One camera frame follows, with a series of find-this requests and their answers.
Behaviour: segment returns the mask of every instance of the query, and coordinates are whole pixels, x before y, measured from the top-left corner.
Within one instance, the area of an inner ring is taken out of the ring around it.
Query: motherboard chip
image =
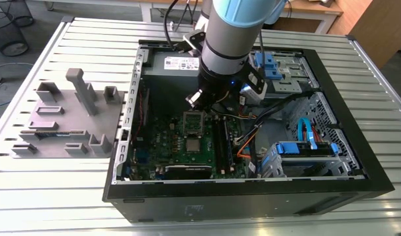
[[[199,139],[187,139],[186,151],[187,152],[199,152],[201,151],[201,140]]]

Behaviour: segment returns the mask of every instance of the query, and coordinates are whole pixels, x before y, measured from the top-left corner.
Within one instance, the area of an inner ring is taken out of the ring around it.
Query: table leg
[[[324,19],[321,20],[321,23],[317,27],[316,33],[321,33],[321,34],[328,33],[328,31],[333,25],[333,22],[336,20],[336,17],[337,17],[337,15],[328,15],[328,14],[324,15]]]
[[[150,2],[141,2],[141,11],[142,11],[142,21],[143,22],[153,22],[151,10],[153,3]]]
[[[54,9],[55,9],[55,2],[52,2],[52,1],[46,1],[44,2],[44,5],[46,5],[46,9],[47,9],[47,11],[52,11]]]

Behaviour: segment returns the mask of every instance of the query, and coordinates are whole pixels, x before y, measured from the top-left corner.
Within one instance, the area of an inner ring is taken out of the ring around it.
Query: blue latch
[[[277,144],[277,150],[280,154],[300,154],[298,144],[296,143],[280,143]]]
[[[337,147],[337,144],[336,144],[336,143],[332,143],[332,144],[330,144],[330,147],[332,147],[332,150],[333,150],[334,154],[338,155],[338,147]]]
[[[284,147],[281,144],[277,144],[277,150],[278,150],[278,154],[284,153]]]
[[[281,143],[285,154],[300,154],[298,144],[296,143]]]
[[[281,80],[284,78],[282,74],[278,71],[278,63],[274,61],[270,53],[265,53],[265,67],[262,66],[262,53],[257,52],[254,54],[256,65],[261,68],[265,68],[266,78],[270,80]]]

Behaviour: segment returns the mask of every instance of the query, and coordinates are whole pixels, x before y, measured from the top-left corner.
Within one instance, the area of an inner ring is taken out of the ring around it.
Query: wire bundle
[[[171,3],[169,9],[167,9],[167,12],[166,12],[166,14],[165,14],[165,17],[163,17],[163,31],[165,31],[165,33],[166,33],[166,39],[167,39],[170,48],[171,48],[173,50],[175,50],[175,46],[173,45],[171,38],[170,38],[169,27],[167,27],[167,19],[169,19],[170,12],[173,11],[173,7],[175,6],[175,4],[177,4],[178,1],[179,1],[179,0],[174,0],[174,1],[173,1],[173,3]],[[191,11],[190,4],[189,4],[189,3],[190,3],[190,0],[187,1],[187,3],[186,3],[186,8],[185,8],[185,11],[183,11],[183,13],[182,13],[181,20],[179,20],[179,23],[178,23],[178,25],[177,25],[175,31],[177,31],[177,30],[179,29],[179,27],[181,27],[182,19],[183,19],[183,17],[185,17],[185,14],[186,14],[187,10],[189,10],[189,13],[190,13],[190,24],[193,24],[193,22],[194,22],[194,21],[193,21],[193,17],[194,17],[195,8],[197,8],[197,6],[198,6],[198,2],[199,2],[199,0],[195,0],[194,8],[193,8],[193,11]]]

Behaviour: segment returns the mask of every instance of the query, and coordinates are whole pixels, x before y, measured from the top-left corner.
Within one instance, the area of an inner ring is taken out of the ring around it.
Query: floor
[[[28,1],[28,7],[35,17],[35,24],[31,27],[22,29],[24,37],[28,40],[30,51],[18,57],[8,58],[0,54],[0,65],[12,62],[34,63],[43,51],[47,41],[59,25],[59,22],[64,15],[72,15],[76,17],[100,18],[112,20],[130,20],[141,21],[142,14],[141,9],[137,7],[118,7],[104,5],[87,5],[87,4],[71,4],[71,3],[56,3],[55,11],[50,12],[46,10],[44,4],[40,1]],[[178,21],[181,11],[174,11],[170,14],[170,18]],[[161,13],[153,11],[153,20],[161,22]],[[0,78],[3,77],[3,85],[0,86],[0,104],[8,102],[27,76],[31,69],[28,65],[9,65],[0,68]],[[396,54],[388,64],[381,69],[383,74],[388,78],[393,85],[397,93],[401,96],[401,55]],[[0,106],[0,117],[7,106]]]

